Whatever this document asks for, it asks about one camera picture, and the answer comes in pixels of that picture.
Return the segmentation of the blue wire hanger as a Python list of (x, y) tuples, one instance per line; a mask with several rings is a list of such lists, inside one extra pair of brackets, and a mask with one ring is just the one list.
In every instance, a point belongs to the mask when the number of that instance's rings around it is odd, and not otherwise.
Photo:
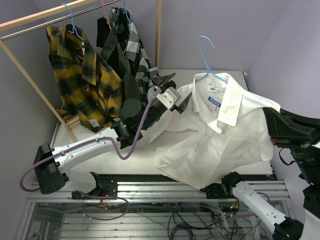
[(214, 76), (215, 78), (223, 81), (224, 83), (228, 83), (228, 80), (227, 80), (227, 79), (222, 78), (221, 76), (217, 75), (216, 73), (213, 73), (213, 71), (211, 70), (210, 64), (209, 64), (209, 62), (208, 62), (208, 59), (207, 59), (206, 56), (205, 56), (205, 52), (204, 52), (204, 50), (203, 50), (203, 48), (202, 48), (202, 45), (201, 45), (201, 41), (202, 41), (202, 40), (207, 40), (213, 49), (216, 48), (214, 42), (213, 42), (208, 36), (201, 35), (201, 36), (199, 37), (198, 42), (197, 42), (197, 45), (198, 45), (198, 50), (199, 50), (199, 52), (200, 52), (200, 54), (201, 54), (201, 57), (202, 57), (202, 59), (203, 59), (203, 62), (204, 62), (204, 64), (205, 64), (205, 66), (206, 66), (206, 73), (205, 73), (205, 75), (203, 75), (201, 78), (195, 80), (195, 82), (198, 83), (198, 82), (204, 80), (205, 78), (207, 78), (209, 75), (212, 75), (212, 76)]

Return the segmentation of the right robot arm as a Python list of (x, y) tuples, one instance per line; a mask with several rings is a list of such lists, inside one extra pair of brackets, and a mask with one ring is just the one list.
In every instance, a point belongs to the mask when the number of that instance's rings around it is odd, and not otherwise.
[(264, 200), (238, 172), (222, 178), (221, 194), (246, 204), (272, 233), (274, 240), (318, 240), (320, 238), (320, 121), (284, 109), (263, 108), (273, 146), (287, 149), (291, 162), (274, 164), (289, 190), (294, 184), (303, 192), (304, 222), (278, 211)]

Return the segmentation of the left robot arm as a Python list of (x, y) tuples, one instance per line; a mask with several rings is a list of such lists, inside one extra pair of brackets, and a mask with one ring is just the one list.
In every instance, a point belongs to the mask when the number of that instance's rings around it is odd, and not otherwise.
[(56, 148), (51, 148), (47, 143), (39, 146), (33, 162), (39, 186), (37, 190), (49, 195), (61, 190), (67, 183), (73, 183), (89, 198), (98, 198), (102, 185), (97, 174), (72, 173), (72, 168), (108, 152), (119, 154), (122, 149), (127, 149), (128, 153), (119, 158), (127, 160), (136, 147), (153, 142), (169, 124), (169, 113), (183, 113), (190, 99), (181, 99), (175, 75), (153, 77), (147, 105), (143, 106), (142, 101), (136, 98), (126, 100), (120, 109), (120, 118), (97, 134)]

